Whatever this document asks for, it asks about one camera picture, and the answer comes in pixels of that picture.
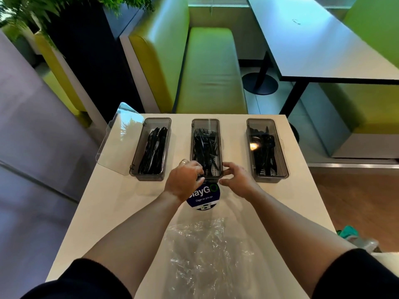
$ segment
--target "plastic bag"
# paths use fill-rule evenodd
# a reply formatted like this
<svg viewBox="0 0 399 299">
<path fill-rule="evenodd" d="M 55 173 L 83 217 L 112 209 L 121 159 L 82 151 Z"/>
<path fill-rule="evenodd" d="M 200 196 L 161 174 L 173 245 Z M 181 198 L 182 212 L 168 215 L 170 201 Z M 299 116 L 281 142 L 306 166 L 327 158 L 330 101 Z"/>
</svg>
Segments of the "plastic bag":
<svg viewBox="0 0 399 299">
<path fill-rule="evenodd" d="M 171 253 L 166 298 L 242 298 L 249 288 L 245 270 L 254 253 L 225 236 L 225 219 L 170 226 L 165 241 Z"/>
</svg>

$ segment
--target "white table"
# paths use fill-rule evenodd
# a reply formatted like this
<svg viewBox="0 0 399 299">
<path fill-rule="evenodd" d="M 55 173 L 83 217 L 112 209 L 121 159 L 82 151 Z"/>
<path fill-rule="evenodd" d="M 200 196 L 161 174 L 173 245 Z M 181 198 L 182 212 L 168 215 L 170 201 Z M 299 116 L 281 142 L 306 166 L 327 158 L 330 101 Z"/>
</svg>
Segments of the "white table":
<svg viewBox="0 0 399 299">
<path fill-rule="evenodd" d="M 165 114 L 145 114 L 145 117 L 165 117 Z M 249 168 L 247 140 L 248 118 L 275 120 L 290 176 L 277 184 L 260 186 L 303 216 L 334 230 L 327 210 L 312 179 L 299 146 L 284 115 L 202 115 L 169 114 L 172 135 L 166 163 L 166 176 L 190 151 L 191 121 L 194 118 L 220 120 L 223 159 L 235 161 Z M 112 129 L 107 145 L 112 145 Z M 154 200 L 162 191 L 163 182 L 139 182 L 99 164 L 93 171 L 82 200 L 47 277 L 57 279 L 71 262 L 85 254 L 100 238 L 129 216 Z M 252 262 L 242 264 L 245 271 L 237 287 L 243 289 L 242 298 L 307 298 L 264 230 L 255 210 L 230 189 L 221 187 L 221 199 L 212 209 L 197 211 L 182 204 L 170 225 L 192 223 L 206 218 L 225 218 L 225 235 L 252 251 Z M 235 246 L 228 248 L 235 251 Z M 163 298 L 170 268 L 170 251 L 162 241 L 157 255 L 140 285 L 136 298 Z"/>
<path fill-rule="evenodd" d="M 399 69 L 315 0 L 248 3 L 268 52 L 260 73 L 243 76 L 244 88 L 276 91 L 277 83 L 266 75 L 272 61 L 281 81 L 296 82 L 280 114 L 291 114 L 310 82 L 399 85 Z"/>
</svg>

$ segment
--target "green booth seat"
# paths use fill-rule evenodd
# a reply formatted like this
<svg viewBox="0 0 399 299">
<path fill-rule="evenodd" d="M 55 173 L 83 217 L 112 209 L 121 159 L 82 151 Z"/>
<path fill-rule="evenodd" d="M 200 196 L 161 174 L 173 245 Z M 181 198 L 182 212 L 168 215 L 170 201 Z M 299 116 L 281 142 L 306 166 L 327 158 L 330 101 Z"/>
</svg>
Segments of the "green booth seat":
<svg viewBox="0 0 399 299">
<path fill-rule="evenodd" d="M 399 0 L 357 0 L 343 23 L 399 68 L 398 9 Z M 326 103 L 323 109 L 316 109 L 305 100 L 305 108 L 331 156 L 399 158 L 399 86 L 319 85 L 347 128 L 337 127 L 337 120 L 326 112 Z"/>
<path fill-rule="evenodd" d="M 155 0 L 154 7 L 129 40 L 159 110 L 176 104 L 176 113 L 247 114 L 232 32 L 190 29 L 187 0 Z"/>
</svg>

